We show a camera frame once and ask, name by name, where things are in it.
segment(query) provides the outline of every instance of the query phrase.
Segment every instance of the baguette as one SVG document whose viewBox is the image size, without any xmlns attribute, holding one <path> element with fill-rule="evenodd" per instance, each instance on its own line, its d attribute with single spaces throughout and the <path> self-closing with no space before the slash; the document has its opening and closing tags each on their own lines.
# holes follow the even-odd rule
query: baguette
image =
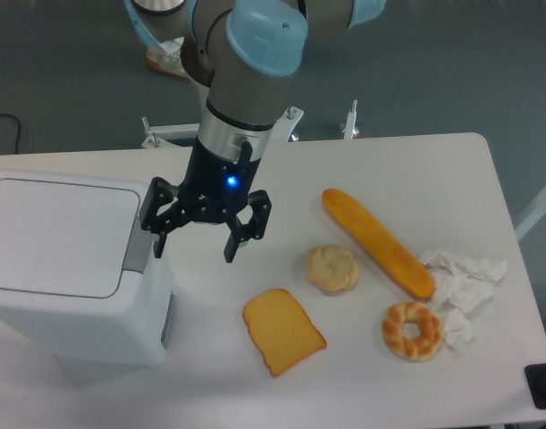
<svg viewBox="0 0 546 429">
<path fill-rule="evenodd" d="M 417 299 L 433 295 L 433 279 L 425 267 L 353 197 L 339 189 L 327 189 L 323 204 L 398 286 Z"/>
</svg>

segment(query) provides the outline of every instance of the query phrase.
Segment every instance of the glazed donut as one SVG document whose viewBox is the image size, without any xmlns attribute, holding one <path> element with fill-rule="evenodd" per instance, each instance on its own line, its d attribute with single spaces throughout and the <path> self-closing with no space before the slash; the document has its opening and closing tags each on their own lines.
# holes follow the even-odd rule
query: glazed donut
<svg viewBox="0 0 546 429">
<path fill-rule="evenodd" d="M 406 323 L 416 323 L 419 336 L 406 337 L 402 331 Z M 419 302 L 400 302 L 388 308 L 382 322 L 382 337 L 392 353 L 412 362 L 423 362 L 432 358 L 441 345 L 441 322 Z"/>
</svg>

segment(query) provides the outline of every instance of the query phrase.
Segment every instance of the white tissue paper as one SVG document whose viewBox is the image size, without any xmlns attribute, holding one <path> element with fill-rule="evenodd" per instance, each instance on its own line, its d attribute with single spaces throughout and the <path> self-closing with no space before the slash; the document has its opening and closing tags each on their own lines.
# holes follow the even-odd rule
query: white tissue paper
<svg viewBox="0 0 546 429">
<path fill-rule="evenodd" d="M 426 252 L 419 260 L 433 278 L 432 303 L 440 310 L 449 308 L 443 338 L 461 351 L 474 337 L 465 314 L 493 296 L 493 285 L 503 278 L 508 263 L 497 257 L 473 259 L 447 249 Z"/>
<path fill-rule="evenodd" d="M 449 303 L 464 313 L 471 313 L 475 307 L 493 296 L 493 287 L 477 279 L 462 281 L 461 287 L 449 295 Z"/>
<path fill-rule="evenodd" d="M 448 300 L 452 293 L 459 289 L 462 279 L 441 268 L 432 268 L 430 275 L 435 285 L 432 303 L 435 306 L 440 306 Z"/>
<path fill-rule="evenodd" d="M 455 351 L 461 351 L 475 336 L 471 322 L 458 308 L 453 308 L 443 323 L 443 339 Z"/>
<path fill-rule="evenodd" d="M 457 269 L 478 280 L 498 282 L 507 271 L 507 261 L 498 257 L 473 259 L 447 249 L 426 252 L 419 257 L 422 264 L 440 267 L 455 273 Z"/>
</svg>

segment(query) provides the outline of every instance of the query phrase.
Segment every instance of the light blue joint cap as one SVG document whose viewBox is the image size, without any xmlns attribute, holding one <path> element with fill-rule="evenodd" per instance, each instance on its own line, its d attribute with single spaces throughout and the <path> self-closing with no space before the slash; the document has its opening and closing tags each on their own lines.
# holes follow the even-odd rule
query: light blue joint cap
<svg viewBox="0 0 546 429">
<path fill-rule="evenodd" d="M 191 34 L 197 44 L 200 45 L 199 40 L 197 40 L 197 36 L 195 35 L 195 31 L 193 31 L 193 11 L 195 11 L 196 4 L 197 0 L 187 0 L 185 2 L 185 9 L 187 10 L 187 21 L 189 23 L 189 28 L 191 29 Z"/>
<path fill-rule="evenodd" d="M 354 0 L 354 11 L 348 28 L 378 17 L 385 4 L 386 0 Z"/>
<path fill-rule="evenodd" d="M 152 34 L 149 32 L 147 27 L 139 18 L 138 13 L 136 12 L 135 8 L 133 7 L 133 4 L 131 3 L 131 0 L 124 0 L 124 4 L 126 5 L 126 9 L 128 10 L 128 15 L 130 16 L 133 29 L 136 30 L 136 33 L 138 33 L 138 36 L 141 39 L 141 41 L 148 46 L 159 45 L 161 42 L 157 40 L 156 38 L 154 38 Z"/>
<path fill-rule="evenodd" d="M 227 39 L 255 70 L 289 76 L 300 66 L 308 35 L 306 18 L 281 0 L 237 0 L 227 18 Z"/>
</svg>

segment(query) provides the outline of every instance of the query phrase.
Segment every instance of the toast slice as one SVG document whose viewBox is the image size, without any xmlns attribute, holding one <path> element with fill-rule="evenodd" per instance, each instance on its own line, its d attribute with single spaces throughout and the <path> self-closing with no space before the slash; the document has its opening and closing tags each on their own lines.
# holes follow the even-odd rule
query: toast slice
<svg viewBox="0 0 546 429">
<path fill-rule="evenodd" d="M 284 289 L 251 299 L 243 308 L 243 320 L 275 377 L 327 346 L 304 308 Z"/>
</svg>

